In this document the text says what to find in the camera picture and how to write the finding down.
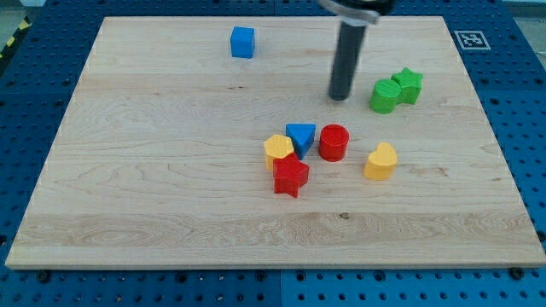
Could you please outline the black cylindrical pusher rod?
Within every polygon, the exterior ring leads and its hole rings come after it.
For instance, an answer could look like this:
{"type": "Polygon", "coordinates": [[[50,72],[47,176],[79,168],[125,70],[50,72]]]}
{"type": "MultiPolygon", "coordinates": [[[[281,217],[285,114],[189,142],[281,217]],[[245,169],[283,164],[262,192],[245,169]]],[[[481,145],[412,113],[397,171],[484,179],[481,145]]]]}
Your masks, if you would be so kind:
{"type": "Polygon", "coordinates": [[[344,101],[351,92],[365,32],[366,26],[340,23],[328,87],[328,95],[335,101],[344,101]]]}

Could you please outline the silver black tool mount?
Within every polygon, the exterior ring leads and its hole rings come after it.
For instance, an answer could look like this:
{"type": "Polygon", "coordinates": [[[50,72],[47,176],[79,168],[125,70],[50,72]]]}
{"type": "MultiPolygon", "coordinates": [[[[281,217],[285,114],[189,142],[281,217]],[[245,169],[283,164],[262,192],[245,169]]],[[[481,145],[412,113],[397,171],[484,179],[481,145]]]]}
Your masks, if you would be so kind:
{"type": "Polygon", "coordinates": [[[328,12],[349,25],[377,24],[381,16],[392,12],[395,0],[318,0],[328,12]]]}

